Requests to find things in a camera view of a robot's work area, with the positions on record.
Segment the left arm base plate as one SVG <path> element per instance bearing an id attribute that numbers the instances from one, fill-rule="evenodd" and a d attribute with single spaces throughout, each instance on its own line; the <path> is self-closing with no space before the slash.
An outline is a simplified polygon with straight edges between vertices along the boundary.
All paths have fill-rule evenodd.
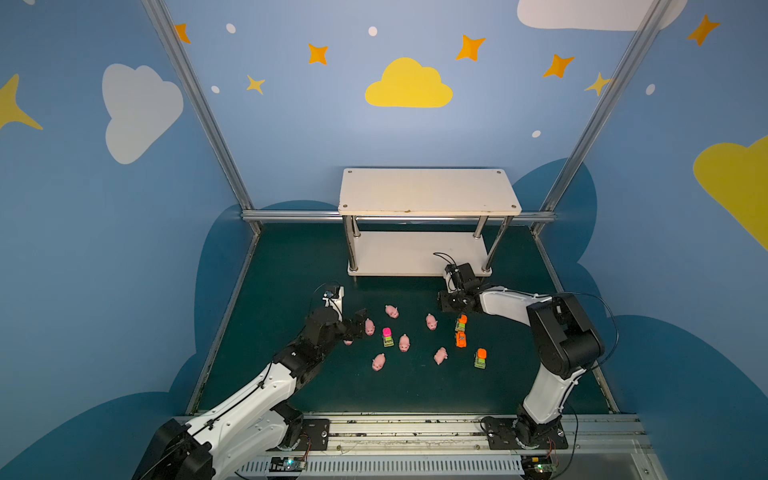
<path id="1" fill-rule="evenodd" d="M 286 433 L 271 451 L 298 452 L 325 451 L 328 448 L 330 420 L 327 418 L 303 419 L 287 426 Z"/>

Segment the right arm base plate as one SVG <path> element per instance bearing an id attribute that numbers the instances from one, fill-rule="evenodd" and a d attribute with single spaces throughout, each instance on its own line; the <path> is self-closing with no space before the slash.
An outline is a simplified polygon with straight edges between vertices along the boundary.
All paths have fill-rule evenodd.
<path id="1" fill-rule="evenodd" d="M 569 446 L 560 418 L 547 424 L 538 424 L 528 417 L 485 416 L 479 425 L 491 450 L 560 450 Z"/>

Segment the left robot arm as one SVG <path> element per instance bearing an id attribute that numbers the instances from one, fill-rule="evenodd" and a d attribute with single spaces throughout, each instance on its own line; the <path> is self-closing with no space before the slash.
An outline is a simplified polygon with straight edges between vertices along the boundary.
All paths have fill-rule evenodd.
<path id="1" fill-rule="evenodd" d="M 250 383 L 216 407 L 153 435 L 135 479 L 225 479 L 257 454 L 295 447 L 303 413 L 288 400 L 313 380 L 337 343 L 365 335 L 368 312 L 350 318 L 329 304 L 312 311 L 299 335 Z"/>

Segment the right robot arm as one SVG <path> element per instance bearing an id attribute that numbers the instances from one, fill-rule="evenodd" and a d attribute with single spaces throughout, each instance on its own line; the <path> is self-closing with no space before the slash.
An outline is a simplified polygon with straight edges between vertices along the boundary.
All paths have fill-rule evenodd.
<path id="1" fill-rule="evenodd" d="M 540 366 L 513 426 L 513 438 L 522 448 L 537 448 L 556 432 L 570 393 L 605 352 L 580 297 L 572 292 L 529 294 L 500 286 L 438 293 L 444 312 L 474 311 L 530 328 Z"/>

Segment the orange green toy truck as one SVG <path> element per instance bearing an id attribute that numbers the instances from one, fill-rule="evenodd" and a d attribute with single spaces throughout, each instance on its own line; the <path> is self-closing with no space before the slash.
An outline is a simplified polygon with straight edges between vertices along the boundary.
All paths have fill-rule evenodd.
<path id="1" fill-rule="evenodd" d="M 468 322 L 468 317 L 465 314 L 460 315 L 456 320 L 455 331 L 465 332 L 467 322 Z"/>

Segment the orange green toy car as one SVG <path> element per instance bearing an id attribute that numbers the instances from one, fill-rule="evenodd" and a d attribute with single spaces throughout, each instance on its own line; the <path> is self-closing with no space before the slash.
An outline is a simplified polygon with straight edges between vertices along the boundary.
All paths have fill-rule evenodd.
<path id="1" fill-rule="evenodd" d="M 487 351 L 484 348 L 478 348 L 474 356 L 474 367 L 484 370 L 487 366 Z"/>

